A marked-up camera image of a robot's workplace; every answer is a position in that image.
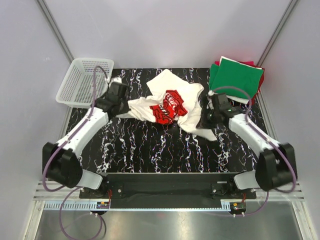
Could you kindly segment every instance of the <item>folded cloth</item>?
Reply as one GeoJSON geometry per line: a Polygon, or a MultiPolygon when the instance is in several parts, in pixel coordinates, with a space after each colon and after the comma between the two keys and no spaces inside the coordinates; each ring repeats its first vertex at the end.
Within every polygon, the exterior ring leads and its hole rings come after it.
{"type": "MultiPolygon", "coordinates": [[[[259,81],[264,71],[237,61],[221,58],[218,72],[211,87],[213,89],[233,86],[249,94],[252,98],[258,91],[259,81]]],[[[229,96],[246,99],[246,95],[235,89],[218,90],[218,93],[226,93],[229,96]]]]}
{"type": "Polygon", "coordinates": [[[134,118],[159,124],[177,121],[187,133],[216,141],[211,129],[197,129],[201,118],[201,106],[198,102],[204,87],[199,83],[188,83],[170,70],[165,69],[154,79],[147,82],[152,95],[129,100],[130,111],[118,118],[134,118]]]}
{"type": "MultiPolygon", "coordinates": [[[[257,89],[257,92],[254,94],[254,96],[251,98],[252,100],[252,103],[255,102],[255,98],[257,97],[257,94],[258,94],[258,91],[264,81],[264,68],[260,68],[260,67],[257,67],[254,65],[254,62],[253,61],[247,61],[247,62],[237,62],[235,60],[232,60],[232,59],[229,59],[229,58],[226,58],[224,56],[221,57],[220,61],[215,61],[214,64],[212,64],[211,68],[210,68],[210,79],[209,79],[209,88],[211,90],[214,89],[213,87],[213,83],[214,83],[214,80],[216,78],[216,75],[218,73],[218,70],[219,70],[219,65],[220,65],[220,62],[222,60],[228,60],[228,61],[231,61],[231,62],[235,62],[235,63],[241,63],[243,65],[247,65],[247,66],[250,66],[252,68],[256,68],[256,69],[259,69],[259,70],[262,70],[262,75],[259,79],[259,83],[258,83],[258,89],[257,89]]],[[[236,102],[239,102],[239,103],[243,103],[243,104],[247,104],[249,102],[249,100],[247,98],[241,98],[241,97],[237,97],[237,96],[232,96],[232,95],[227,95],[227,97],[231,100],[234,100],[236,102]]]]}

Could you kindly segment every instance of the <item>green cloth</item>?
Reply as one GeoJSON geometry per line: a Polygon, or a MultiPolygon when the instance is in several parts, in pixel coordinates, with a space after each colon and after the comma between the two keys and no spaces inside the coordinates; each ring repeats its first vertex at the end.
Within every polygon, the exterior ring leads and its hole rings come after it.
{"type": "Polygon", "coordinates": [[[216,78],[216,75],[218,73],[219,66],[216,64],[212,64],[210,68],[210,79],[209,79],[209,89],[213,90],[212,84],[214,84],[214,79],[216,78]]]}
{"type": "MultiPolygon", "coordinates": [[[[213,64],[211,68],[209,80],[210,90],[219,87],[233,86],[245,91],[251,98],[257,93],[260,78],[264,73],[262,69],[243,65],[224,58],[221,60],[220,66],[213,64]]],[[[216,91],[216,93],[226,93],[229,96],[247,99],[246,95],[235,89],[222,89],[216,91]]]]}

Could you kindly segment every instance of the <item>red cloth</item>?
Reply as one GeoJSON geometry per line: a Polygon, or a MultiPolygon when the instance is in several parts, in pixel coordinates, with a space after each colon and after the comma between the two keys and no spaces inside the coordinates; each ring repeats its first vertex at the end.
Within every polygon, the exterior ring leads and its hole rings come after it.
{"type": "MultiPolygon", "coordinates": [[[[240,61],[239,63],[246,64],[246,65],[249,65],[249,66],[254,67],[254,68],[260,68],[259,66],[255,65],[254,61],[240,61]]],[[[220,61],[215,61],[214,64],[220,66],[220,61]]],[[[256,102],[256,97],[257,97],[258,93],[260,92],[260,87],[261,87],[262,83],[265,80],[265,69],[262,68],[262,70],[263,70],[263,73],[262,73],[262,76],[261,76],[260,81],[259,81],[258,90],[257,90],[256,94],[253,96],[253,98],[251,99],[252,100],[252,104],[254,104],[256,102]]]]}

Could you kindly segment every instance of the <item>cable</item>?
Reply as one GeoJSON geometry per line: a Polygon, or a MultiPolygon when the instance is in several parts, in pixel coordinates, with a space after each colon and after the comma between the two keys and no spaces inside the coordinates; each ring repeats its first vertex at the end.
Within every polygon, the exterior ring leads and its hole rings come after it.
{"type": "MultiPolygon", "coordinates": [[[[62,201],[62,204],[61,204],[60,209],[59,209],[59,225],[60,225],[61,231],[62,231],[63,234],[64,234],[68,239],[70,239],[70,240],[78,240],[78,239],[73,238],[72,236],[70,236],[70,235],[66,232],[64,226],[62,225],[62,208],[63,208],[66,200],[70,197],[70,195],[73,194],[74,192],[78,191],[78,190],[81,189],[81,188],[82,188],[82,187],[79,186],[79,187],[76,187],[76,188],[75,188],[74,190],[72,190],[71,192],[69,192],[68,195],[65,197],[65,199],[62,201]]],[[[99,234],[101,233],[101,231],[102,231],[102,225],[103,225],[103,223],[104,223],[104,225],[106,225],[105,220],[104,220],[99,214],[96,213],[95,216],[100,219],[100,227],[99,227],[99,230],[98,230],[98,232],[96,233],[96,235],[94,235],[92,238],[89,238],[89,239],[87,239],[87,240],[94,240],[94,239],[96,239],[96,238],[99,236],[99,234]]]]}
{"type": "MultiPolygon", "coordinates": [[[[90,120],[91,116],[93,115],[94,113],[94,107],[96,105],[96,71],[97,69],[101,69],[102,72],[104,73],[104,76],[105,76],[105,79],[106,81],[108,80],[108,76],[107,76],[107,73],[106,71],[99,65],[97,65],[94,69],[93,69],[93,77],[92,77],[92,87],[93,87],[93,93],[92,93],[92,105],[91,105],[91,109],[90,109],[90,112],[89,112],[89,115],[88,117],[82,122],[82,124],[68,137],[68,139],[63,142],[55,151],[54,153],[51,155],[51,157],[49,158],[48,162],[46,163],[45,167],[44,167],[44,170],[43,170],[43,175],[42,175],[42,185],[43,185],[43,188],[48,191],[48,192],[56,192],[62,188],[64,188],[65,186],[60,186],[60,187],[57,187],[55,189],[50,189],[48,188],[47,186],[47,183],[46,183],[46,176],[47,176],[47,172],[48,172],[48,169],[49,169],[49,166],[51,164],[51,162],[55,159],[56,155],[59,153],[59,151],[69,142],[71,141],[71,139],[80,131],[80,129],[90,120]]],[[[59,209],[59,224],[60,224],[60,228],[61,228],[61,231],[63,232],[63,234],[70,240],[77,240],[76,238],[73,238],[71,237],[70,235],[67,234],[64,226],[62,225],[62,208],[66,202],[66,200],[69,198],[69,196],[71,194],[73,194],[75,191],[81,189],[82,186],[76,186],[76,188],[74,190],[72,190],[66,197],[65,199],[62,201],[62,204],[60,206],[60,209],[59,209]]],[[[104,224],[104,227],[105,227],[105,231],[107,231],[107,226],[106,226],[106,222],[105,220],[98,214],[96,214],[96,216],[99,217],[100,219],[100,228],[99,228],[99,231],[97,232],[97,234],[92,237],[92,238],[89,238],[88,240],[94,240],[97,238],[97,236],[101,233],[102,231],[102,226],[104,224]]]]}

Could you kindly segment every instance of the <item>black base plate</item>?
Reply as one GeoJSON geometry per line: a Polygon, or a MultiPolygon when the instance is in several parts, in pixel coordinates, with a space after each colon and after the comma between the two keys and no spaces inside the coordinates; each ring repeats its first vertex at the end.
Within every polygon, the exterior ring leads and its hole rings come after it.
{"type": "MultiPolygon", "coordinates": [[[[256,199],[255,192],[230,190],[237,173],[110,173],[111,209],[220,208],[221,199],[256,199]]],[[[107,199],[108,193],[86,189],[81,199],[107,199]]]]}

